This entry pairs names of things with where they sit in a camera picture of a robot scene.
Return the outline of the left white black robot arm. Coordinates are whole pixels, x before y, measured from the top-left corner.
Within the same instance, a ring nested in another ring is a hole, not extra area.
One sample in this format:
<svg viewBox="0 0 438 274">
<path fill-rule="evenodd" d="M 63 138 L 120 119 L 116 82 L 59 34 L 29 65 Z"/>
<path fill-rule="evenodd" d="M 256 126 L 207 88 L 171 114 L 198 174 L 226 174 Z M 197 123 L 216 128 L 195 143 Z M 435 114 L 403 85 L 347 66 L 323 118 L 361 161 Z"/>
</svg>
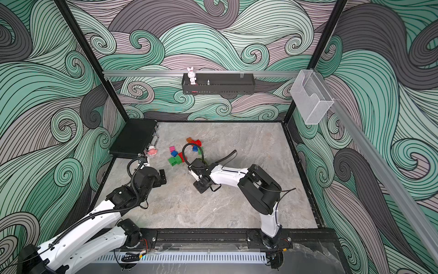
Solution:
<svg viewBox="0 0 438 274">
<path fill-rule="evenodd" d="M 166 184 L 164 170 L 135 160 L 130 181 L 113 190 L 85 217 L 39 246 L 28 245 L 18 256 L 18 274 L 76 274 L 101 256 L 121 247 L 147 244 L 140 228 L 123 215 L 147 202 L 153 188 Z"/>
</svg>

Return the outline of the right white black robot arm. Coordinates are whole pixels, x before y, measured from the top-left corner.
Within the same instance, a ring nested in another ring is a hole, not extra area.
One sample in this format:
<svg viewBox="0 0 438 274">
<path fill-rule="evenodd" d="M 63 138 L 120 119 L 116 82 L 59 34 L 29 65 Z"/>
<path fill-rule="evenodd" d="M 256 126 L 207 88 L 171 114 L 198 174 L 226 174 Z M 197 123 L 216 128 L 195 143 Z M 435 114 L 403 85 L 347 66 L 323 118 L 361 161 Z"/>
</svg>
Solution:
<svg viewBox="0 0 438 274">
<path fill-rule="evenodd" d="M 226 157 L 207 164 L 204 151 L 196 143 L 187 143 L 181 149 L 181 157 L 195 178 L 193 185 L 203 194 L 206 190 L 215 192 L 222 186 L 239 189 L 249 204 L 260 214 L 263 245 L 274 249 L 279 247 L 282 226 L 279 223 L 278 208 L 281 200 L 295 188 L 284 190 L 259 165 L 236 169 L 222 165 L 223 161 L 236 155 L 233 150 Z"/>
</svg>

